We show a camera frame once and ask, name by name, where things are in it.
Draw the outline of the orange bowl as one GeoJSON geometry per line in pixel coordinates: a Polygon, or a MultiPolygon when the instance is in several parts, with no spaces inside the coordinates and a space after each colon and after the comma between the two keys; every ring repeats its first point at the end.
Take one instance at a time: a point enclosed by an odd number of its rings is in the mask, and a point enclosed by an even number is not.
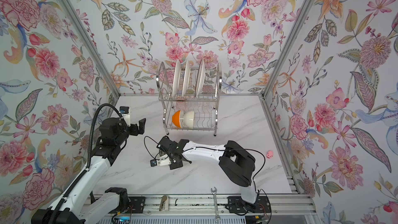
{"type": "Polygon", "coordinates": [[[184,111],[178,110],[172,116],[172,124],[177,128],[183,127],[184,111]]]}

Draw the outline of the cream white bowl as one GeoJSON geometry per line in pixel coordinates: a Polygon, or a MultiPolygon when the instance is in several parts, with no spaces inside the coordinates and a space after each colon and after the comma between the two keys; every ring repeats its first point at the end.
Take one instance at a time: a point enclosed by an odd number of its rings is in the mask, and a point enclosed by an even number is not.
{"type": "Polygon", "coordinates": [[[185,112],[183,114],[183,118],[182,118],[182,126],[184,128],[193,129],[194,120],[195,120],[195,112],[194,111],[185,112]]]}

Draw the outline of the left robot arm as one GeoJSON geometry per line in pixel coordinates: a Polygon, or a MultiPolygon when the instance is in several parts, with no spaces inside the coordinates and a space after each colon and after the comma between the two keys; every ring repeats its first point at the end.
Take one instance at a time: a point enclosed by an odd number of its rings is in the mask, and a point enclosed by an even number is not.
{"type": "Polygon", "coordinates": [[[127,190],[111,187],[89,206],[90,197],[100,178],[114,164],[130,136],[143,135],[146,119],[127,124],[124,118],[108,118],[99,126],[88,167],[84,168],[64,193],[47,209],[39,209],[32,217],[33,224],[96,224],[109,213],[126,211],[131,200],[127,190]]]}

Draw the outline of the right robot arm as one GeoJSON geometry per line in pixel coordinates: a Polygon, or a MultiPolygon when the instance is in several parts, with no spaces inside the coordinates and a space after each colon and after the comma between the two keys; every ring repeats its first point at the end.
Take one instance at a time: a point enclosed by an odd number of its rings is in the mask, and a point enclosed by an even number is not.
{"type": "Polygon", "coordinates": [[[157,148],[166,155],[171,170],[181,168],[184,162],[215,163],[231,182],[240,187],[241,199],[255,204],[257,192],[252,178],[256,159],[235,141],[228,141],[225,145],[204,145],[185,139],[175,142],[164,136],[157,148]]]}

